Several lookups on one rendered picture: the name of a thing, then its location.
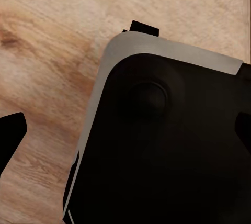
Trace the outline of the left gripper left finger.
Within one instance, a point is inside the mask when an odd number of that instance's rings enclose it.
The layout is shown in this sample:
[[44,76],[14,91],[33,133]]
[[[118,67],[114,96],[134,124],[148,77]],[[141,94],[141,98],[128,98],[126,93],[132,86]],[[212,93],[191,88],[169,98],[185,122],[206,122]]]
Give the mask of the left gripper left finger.
[[0,175],[27,132],[24,114],[0,117]]

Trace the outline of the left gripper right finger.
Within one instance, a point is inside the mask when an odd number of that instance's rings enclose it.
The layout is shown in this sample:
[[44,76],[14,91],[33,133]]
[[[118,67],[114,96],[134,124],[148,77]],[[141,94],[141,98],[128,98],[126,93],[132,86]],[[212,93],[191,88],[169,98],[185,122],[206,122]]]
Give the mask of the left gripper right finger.
[[251,154],[251,114],[239,112],[234,130]]

